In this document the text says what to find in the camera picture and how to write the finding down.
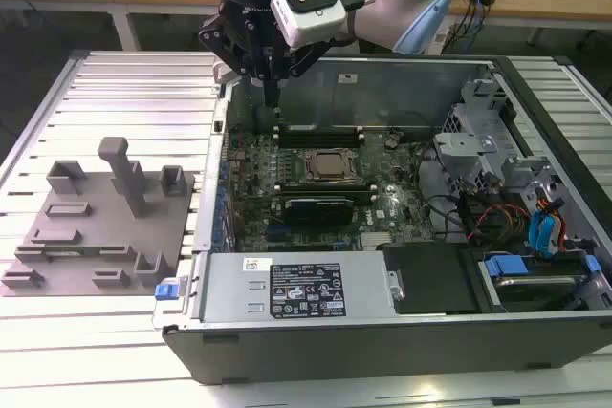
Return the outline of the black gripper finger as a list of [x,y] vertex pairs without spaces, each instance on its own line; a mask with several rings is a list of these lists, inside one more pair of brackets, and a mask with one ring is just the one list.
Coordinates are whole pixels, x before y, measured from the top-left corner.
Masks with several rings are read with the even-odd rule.
[[227,66],[240,76],[259,80],[264,102],[272,106],[272,71],[270,59],[252,17],[230,23],[224,17],[213,17],[202,26],[198,34],[202,44],[214,52]]
[[270,106],[278,106],[280,81],[303,75],[329,49],[329,41],[316,42],[293,51],[287,46],[274,48],[270,57]]

